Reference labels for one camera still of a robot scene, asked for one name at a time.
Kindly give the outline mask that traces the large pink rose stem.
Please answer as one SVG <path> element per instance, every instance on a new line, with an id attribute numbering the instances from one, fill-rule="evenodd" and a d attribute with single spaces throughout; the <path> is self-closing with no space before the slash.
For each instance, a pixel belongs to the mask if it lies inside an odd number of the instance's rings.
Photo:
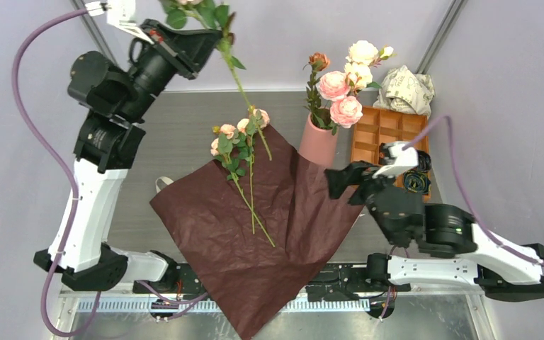
<path id="1" fill-rule="evenodd" d="M 333 71 L 324 74 L 317 83 L 317 90 L 324 100 L 331 102 L 329 114 L 335 125 L 349 129 L 363 116 L 363 106 L 351 94 L 353 87 L 346 73 Z"/>

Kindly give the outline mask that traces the red wrapping paper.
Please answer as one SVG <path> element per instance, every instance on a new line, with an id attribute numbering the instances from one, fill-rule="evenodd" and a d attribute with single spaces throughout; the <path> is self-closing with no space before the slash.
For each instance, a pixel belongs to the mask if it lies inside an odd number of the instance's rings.
<path id="1" fill-rule="evenodd" d="M 253 178 L 209 161 L 151 206 L 242 339 L 255 336 L 337 251 L 362 211 L 353 189 L 329 197 L 324 169 L 274 128 L 256 146 Z"/>

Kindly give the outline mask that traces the orange rose stem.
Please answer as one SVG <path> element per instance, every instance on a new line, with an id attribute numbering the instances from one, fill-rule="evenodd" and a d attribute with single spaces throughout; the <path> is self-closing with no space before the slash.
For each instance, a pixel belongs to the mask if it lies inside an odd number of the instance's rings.
<path id="1" fill-rule="evenodd" d="M 308 65 L 310 66 L 310 75 L 307 81 L 306 94 L 310 120 L 316 128 L 328 130 L 329 119 L 323 108 L 322 97 L 317 85 L 319 83 L 318 74 L 329 66 L 329 60 L 324 53 L 316 52 L 309 56 Z"/>

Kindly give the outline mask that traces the white rose stem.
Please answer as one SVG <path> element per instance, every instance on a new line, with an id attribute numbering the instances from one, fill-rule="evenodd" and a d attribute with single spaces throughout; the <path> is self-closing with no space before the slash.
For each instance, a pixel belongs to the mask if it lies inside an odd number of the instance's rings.
<path id="1" fill-rule="evenodd" d="M 344 65 L 346 83 L 355 93 L 364 89 L 380 89 L 381 85 L 373 80 L 372 68 L 395 56 L 393 47 L 386 45 L 378 49 L 367 40 L 359 40 L 352 44 Z"/>

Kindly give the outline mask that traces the cream printed ribbon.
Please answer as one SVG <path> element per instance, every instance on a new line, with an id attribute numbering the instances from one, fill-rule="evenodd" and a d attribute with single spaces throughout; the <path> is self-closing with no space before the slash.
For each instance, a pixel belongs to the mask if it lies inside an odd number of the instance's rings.
<path id="1" fill-rule="evenodd" d="M 167 177 L 167 176 L 160 176 L 155 180 L 155 191 L 156 193 L 160 193 L 163 189 L 165 189 L 167 186 L 172 184 L 174 181 Z"/>

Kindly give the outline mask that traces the pink flower bunch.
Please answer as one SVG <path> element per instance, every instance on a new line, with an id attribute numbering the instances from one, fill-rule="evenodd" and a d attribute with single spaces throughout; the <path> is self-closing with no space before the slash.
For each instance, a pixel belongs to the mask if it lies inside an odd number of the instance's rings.
<path id="1" fill-rule="evenodd" d="M 210 154 L 227 170 L 227 180 L 232 181 L 251 214 L 251 232 L 259 227 L 272 247 L 276 244 L 268 233 L 254 207 L 255 137 L 269 126 L 266 111 L 249 107 L 247 117 L 236 125 L 223 124 L 212 127 L 216 138 L 211 142 Z"/>

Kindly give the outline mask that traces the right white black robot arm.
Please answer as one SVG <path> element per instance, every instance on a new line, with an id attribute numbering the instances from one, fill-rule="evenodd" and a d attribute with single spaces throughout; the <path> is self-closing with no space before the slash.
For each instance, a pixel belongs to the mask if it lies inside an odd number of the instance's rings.
<path id="1" fill-rule="evenodd" d="M 425 203 L 421 194 L 375 176 L 377 170 L 364 161 L 324 170 L 330 198 L 338 199 L 355 186 L 349 204 L 365 206 L 390 245 L 406 249 L 415 242 L 427 258 L 369 255 L 364 273 L 369 288 L 438 284 L 480 288 L 487 298 L 502 302 L 544 298 L 542 244 L 520 246 L 484 233 L 470 213 L 454 205 Z"/>

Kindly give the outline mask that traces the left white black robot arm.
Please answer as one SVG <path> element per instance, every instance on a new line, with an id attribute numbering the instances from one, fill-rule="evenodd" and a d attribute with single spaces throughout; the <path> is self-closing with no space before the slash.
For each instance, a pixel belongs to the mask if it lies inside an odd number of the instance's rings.
<path id="1" fill-rule="evenodd" d="M 121 186 L 145 132 L 144 114 L 179 75 L 195 79 L 222 39 L 215 29 L 172 30 L 147 19 L 131 42 L 130 68 L 123 70 L 97 51 L 80 55 L 70 70 L 70 97 L 88 109 L 74 146 L 74 189 L 55 241 L 36 252 L 34 263 L 53 269 L 74 291 L 107 291 L 132 283 L 174 290 L 176 262 L 159 251 L 124 251 L 107 242 Z"/>

